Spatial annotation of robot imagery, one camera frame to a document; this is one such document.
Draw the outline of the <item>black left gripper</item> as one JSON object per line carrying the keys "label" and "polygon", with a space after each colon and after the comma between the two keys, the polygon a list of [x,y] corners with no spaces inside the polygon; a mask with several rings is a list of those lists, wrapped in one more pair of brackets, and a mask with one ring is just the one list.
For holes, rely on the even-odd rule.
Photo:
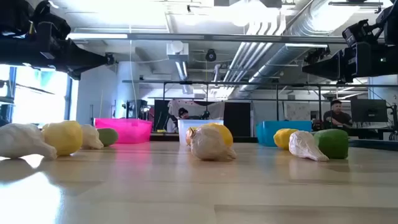
{"label": "black left gripper", "polygon": [[70,39],[32,34],[29,41],[32,44],[29,66],[34,69],[54,69],[80,80],[83,72],[106,64],[105,56],[81,49]]}

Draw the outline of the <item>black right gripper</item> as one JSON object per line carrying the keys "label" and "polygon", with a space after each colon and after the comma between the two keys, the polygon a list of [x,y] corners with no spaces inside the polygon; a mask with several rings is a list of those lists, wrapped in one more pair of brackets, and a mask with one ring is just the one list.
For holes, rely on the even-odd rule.
{"label": "black right gripper", "polygon": [[372,47],[366,42],[340,50],[340,58],[330,58],[305,65],[307,74],[337,82],[352,82],[354,78],[372,77]]}

